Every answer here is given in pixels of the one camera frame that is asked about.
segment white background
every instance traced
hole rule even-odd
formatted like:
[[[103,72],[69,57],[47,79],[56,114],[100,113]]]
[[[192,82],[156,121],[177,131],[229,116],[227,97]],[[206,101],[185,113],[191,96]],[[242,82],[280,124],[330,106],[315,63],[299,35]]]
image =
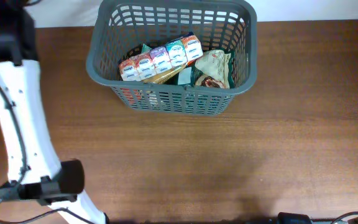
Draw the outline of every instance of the white background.
[[[27,10],[35,19],[37,27],[93,26],[101,2],[102,0],[43,0],[38,5],[28,7]],[[258,21],[358,19],[358,0],[247,2],[256,10]]]

